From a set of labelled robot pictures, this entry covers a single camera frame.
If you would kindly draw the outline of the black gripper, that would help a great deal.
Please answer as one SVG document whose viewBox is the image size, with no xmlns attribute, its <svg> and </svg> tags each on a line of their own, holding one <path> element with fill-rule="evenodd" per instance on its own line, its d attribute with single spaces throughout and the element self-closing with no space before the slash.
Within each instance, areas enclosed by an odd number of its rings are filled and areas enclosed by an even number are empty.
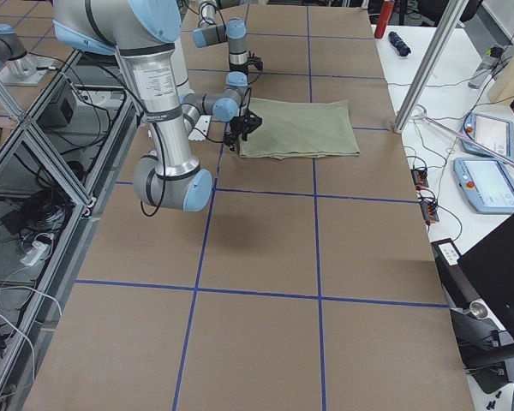
<svg viewBox="0 0 514 411">
<path fill-rule="evenodd" d="M 232 118 L 229 124 L 229 133 L 224 134 L 224 144 L 231 150 L 236 149 L 236 137 L 242 137 L 243 141 L 262 125 L 262 118 L 246 109 L 240 116 Z"/>
</svg>

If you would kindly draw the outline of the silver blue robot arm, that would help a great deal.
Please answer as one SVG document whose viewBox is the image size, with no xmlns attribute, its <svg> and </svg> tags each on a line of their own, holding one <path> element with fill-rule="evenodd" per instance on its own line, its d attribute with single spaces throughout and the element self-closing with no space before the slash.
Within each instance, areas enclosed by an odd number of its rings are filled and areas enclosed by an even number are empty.
<svg viewBox="0 0 514 411">
<path fill-rule="evenodd" d="M 197 48 L 226 43 L 230 72 L 248 73 L 249 52 L 244 20 L 223 19 L 221 11 L 243 4 L 243 1 L 198 1 L 198 27 L 192 32 Z"/>
<path fill-rule="evenodd" d="M 228 124 L 223 144 L 246 140 L 262 123 L 250 109 L 248 66 L 262 68 L 250 54 L 246 25 L 240 18 L 223 24 L 215 13 L 234 1 L 200 1 L 193 31 L 198 47 L 226 43 L 230 71 L 220 93 L 193 93 L 187 79 L 180 36 L 182 18 L 176 1 L 55 1 L 57 38 L 78 50 L 114 56 L 124 79 L 121 86 L 139 104 L 149 125 L 153 149 L 135 168 L 134 189 L 142 204 L 202 210 L 213 179 L 191 152 L 189 135 L 202 116 Z"/>
</svg>

